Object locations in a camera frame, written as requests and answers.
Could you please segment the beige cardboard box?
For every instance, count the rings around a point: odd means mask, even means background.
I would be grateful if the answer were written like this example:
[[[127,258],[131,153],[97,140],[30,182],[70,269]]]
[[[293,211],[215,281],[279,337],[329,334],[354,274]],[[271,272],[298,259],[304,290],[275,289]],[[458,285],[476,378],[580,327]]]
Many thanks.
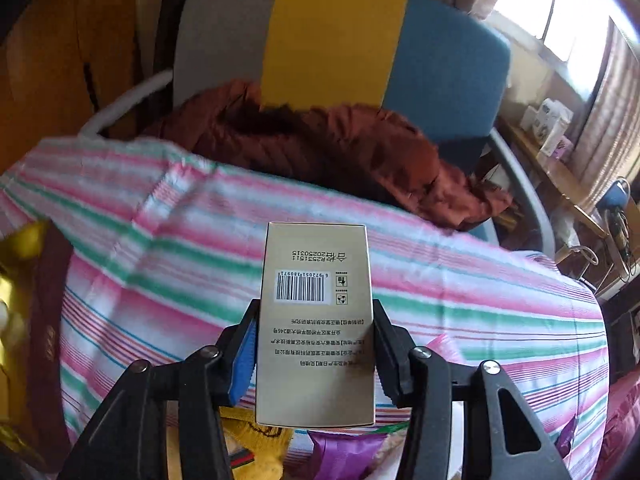
[[[270,223],[256,366],[260,424],[373,425],[373,306],[365,226]]]

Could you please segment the yellow knitted doll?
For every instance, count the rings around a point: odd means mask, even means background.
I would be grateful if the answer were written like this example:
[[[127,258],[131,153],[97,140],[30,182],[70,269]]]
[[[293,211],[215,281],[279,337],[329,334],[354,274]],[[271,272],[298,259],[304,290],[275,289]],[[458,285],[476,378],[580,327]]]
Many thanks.
[[[291,428],[256,424],[246,408],[221,408],[230,466],[235,479],[281,479]]]

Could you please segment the gold metal tin box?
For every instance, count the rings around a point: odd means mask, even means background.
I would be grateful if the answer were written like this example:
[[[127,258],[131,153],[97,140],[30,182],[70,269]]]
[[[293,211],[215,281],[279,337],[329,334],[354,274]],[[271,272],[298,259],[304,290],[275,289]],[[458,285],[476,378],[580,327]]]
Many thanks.
[[[1,240],[1,445],[44,474],[70,452],[60,328],[73,247],[50,220]]]

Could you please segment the striped pink green bedsheet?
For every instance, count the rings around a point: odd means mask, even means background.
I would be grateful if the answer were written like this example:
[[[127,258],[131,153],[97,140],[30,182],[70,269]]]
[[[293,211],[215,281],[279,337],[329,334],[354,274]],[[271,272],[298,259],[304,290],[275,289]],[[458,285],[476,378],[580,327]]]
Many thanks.
[[[125,368],[212,344],[250,303],[288,310],[271,349],[352,360],[362,290],[420,346],[495,361],[574,479],[596,474],[608,341],[593,293],[541,252],[510,252],[397,208],[183,151],[41,141],[1,177],[1,229],[53,222],[73,246],[61,316],[63,427],[77,438]]]

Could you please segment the dark red jacket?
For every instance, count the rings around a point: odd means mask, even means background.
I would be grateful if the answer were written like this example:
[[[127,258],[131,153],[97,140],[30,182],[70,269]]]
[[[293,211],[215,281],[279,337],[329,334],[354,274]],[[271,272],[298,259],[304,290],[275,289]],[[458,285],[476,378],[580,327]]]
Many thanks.
[[[265,106],[254,81],[202,91],[144,133],[214,162],[396,206],[444,229],[469,231],[513,202],[443,160],[395,112],[364,104]]]

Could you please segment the wooden side shelf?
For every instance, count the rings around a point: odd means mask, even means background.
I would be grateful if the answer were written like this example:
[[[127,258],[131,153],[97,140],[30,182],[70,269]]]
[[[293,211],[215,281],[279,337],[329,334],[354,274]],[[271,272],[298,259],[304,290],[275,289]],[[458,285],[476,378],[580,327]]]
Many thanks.
[[[546,182],[560,198],[560,204],[567,209],[575,220],[593,232],[596,237],[605,240],[608,231],[605,229],[604,220],[596,212],[589,212],[582,208],[582,201],[587,193],[577,179],[559,159],[542,154],[538,150],[535,139],[520,127],[510,124],[502,116],[496,119],[496,129],[509,143],[515,146],[525,155],[533,166],[542,182]]]

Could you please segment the red cloth at edge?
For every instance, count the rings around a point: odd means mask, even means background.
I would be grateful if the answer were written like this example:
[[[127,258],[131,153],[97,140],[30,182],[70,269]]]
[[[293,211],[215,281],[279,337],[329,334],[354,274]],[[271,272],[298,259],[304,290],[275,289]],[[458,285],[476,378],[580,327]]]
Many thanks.
[[[593,479],[604,479],[617,465],[639,428],[639,367],[617,379],[608,392],[608,414]]]

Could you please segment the white boxes on shelf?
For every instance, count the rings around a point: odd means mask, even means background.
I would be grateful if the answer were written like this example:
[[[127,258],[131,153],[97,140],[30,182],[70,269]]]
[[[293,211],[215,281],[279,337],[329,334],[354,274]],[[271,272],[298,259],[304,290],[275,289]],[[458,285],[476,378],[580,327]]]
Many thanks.
[[[547,98],[537,108],[526,108],[520,127],[532,136],[539,153],[560,160],[573,147],[566,136],[573,116],[562,102]]]

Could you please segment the patterned beige curtain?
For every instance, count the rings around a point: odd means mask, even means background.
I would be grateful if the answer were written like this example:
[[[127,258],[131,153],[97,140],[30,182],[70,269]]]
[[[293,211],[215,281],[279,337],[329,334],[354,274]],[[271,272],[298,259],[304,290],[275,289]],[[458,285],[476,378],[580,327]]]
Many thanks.
[[[516,96],[512,107],[553,100],[570,110],[567,165],[586,192],[583,207],[594,208],[615,178],[637,173],[637,37],[614,0],[444,1],[505,34],[544,72],[535,95]]]

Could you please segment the grey yellow blue chair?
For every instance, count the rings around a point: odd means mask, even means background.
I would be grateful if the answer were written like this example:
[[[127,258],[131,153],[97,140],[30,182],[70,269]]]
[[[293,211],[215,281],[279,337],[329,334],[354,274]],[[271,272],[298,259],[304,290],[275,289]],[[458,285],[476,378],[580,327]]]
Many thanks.
[[[149,96],[171,110],[233,78],[271,105],[378,105],[408,118],[465,171],[489,148],[506,170],[529,244],[553,255],[544,205],[496,130],[511,52],[506,38],[437,0],[186,0],[175,64],[81,128],[97,136]]]

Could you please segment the brown wooden wardrobe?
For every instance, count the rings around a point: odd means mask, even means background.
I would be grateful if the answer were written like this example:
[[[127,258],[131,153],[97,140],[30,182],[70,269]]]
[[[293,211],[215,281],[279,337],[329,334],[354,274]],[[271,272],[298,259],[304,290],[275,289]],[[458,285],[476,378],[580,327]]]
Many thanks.
[[[1,167],[77,134],[139,74],[136,0],[32,0],[1,43]]]

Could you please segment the black rolled mat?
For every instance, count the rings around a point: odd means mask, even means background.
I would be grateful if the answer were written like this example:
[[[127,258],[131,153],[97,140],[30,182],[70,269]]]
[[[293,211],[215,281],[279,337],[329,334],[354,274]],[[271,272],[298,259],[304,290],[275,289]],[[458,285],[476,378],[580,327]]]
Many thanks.
[[[172,70],[175,64],[177,38],[186,0],[162,0],[155,33],[153,74]]]

